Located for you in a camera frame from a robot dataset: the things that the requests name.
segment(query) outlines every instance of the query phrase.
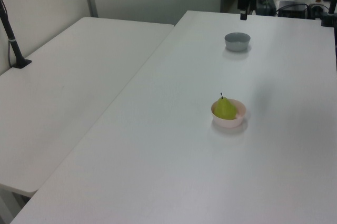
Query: green pear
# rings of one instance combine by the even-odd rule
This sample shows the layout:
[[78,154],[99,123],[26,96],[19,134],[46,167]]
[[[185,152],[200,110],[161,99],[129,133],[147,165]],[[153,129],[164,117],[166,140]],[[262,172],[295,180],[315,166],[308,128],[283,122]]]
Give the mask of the green pear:
[[233,106],[226,97],[222,96],[217,101],[216,107],[214,109],[214,115],[225,120],[234,120],[236,116],[236,107]]

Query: bowl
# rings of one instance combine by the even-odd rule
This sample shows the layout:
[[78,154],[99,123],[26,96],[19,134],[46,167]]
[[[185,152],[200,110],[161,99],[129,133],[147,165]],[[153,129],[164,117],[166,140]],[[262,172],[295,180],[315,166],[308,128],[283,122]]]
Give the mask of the bowl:
[[226,48],[234,52],[240,52],[248,48],[251,37],[245,33],[229,33],[225,36]]
[[235,128],[242,123],[243,117],[246,114],[246,107],[244,106],[244,104],[242,104],[238,100],[235,100],[235,99],[228,99],[228,100],[230,101],[230,103],[232,103],[236,107],[236,111],[237,111],[236,118],[234,120],[225,120],[225,119],[221,119],[218,116],[214,115],[213,112],[214,112],[215,106],[217,104],[217,101],[216,101],[216,102],[213,103],[213,105],[211,107],[213,120],[220,127]]

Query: cable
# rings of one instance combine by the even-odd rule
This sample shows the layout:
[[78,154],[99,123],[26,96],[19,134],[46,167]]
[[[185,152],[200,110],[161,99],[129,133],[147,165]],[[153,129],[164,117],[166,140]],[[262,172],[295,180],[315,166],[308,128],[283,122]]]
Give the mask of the cable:
[[306,6],[306,9],[310,8],[309,5],[308,5],[308,4],[305,4],[305,3],[289,4],[289,5],[280,7],[278,10],[276,10],[276,14],[277,14],[277,16],[279,16],[278,11],[280,11],[280,10],[284,10],[284,9],[286,9],[286,8],[289,8],[289,7],[303,6],[303,5]]
[[4,9],[5,9],[6,16],[8,17],[8,13],[7,13],[7,9],[6,9],[6,5],[5,5],[4,1],[3,1],[3,0],[0,0],[0,2],[1,2],[2,6],[3,6]]
[[10,42],[8,41],[8,63],[9,63],[9,67],[11,68],[11,58],[10,58]]
[[[5,5],[4,1],[0,0],[0,3],[4,7],[5,12],[6,12],[6,16],[8,18],[8,12],[7,12],[6,5]],[[8,40],[8,63],[9,63],[9,67],[11,68],[12,67],[12,65],[11,65],[11,43],[10,43],[9,40]]]
[[323,4],[319,4],[319,3],[312,3],[312,4],[309,4],[309,6],[322,6],[322,7],[325,7],[327,10],[329,10],[329,8],[327,6],[324,6]]

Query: black mount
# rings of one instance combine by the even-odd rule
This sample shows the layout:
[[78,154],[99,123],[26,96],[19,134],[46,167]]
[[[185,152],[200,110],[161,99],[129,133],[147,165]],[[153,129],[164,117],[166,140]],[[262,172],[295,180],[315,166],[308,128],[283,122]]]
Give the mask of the black mount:
[[21,54],[19,45],[17,44],[12,27],[9,23],[8,15],[7,15],[7,12],[5,10],[5,6],[3,5],[2,0],[0,0],[0,19],[2,21],[2,24],[4,25],[4,28],[5,28],[7,37],[8,37],[8,41],[11,44],[13,52],[16,57],[16,64],[14,64],[12,67],[22,69],[26,65],[29,65],[32,61],[25,59]]

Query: gray bowl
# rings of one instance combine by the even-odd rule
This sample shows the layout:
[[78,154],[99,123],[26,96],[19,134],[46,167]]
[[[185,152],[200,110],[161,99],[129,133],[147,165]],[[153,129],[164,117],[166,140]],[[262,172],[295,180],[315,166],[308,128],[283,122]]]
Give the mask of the gray bowl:
[[234,52],[247,49],[251,37],[245,33],[229,33],[225,36],[226,48]]

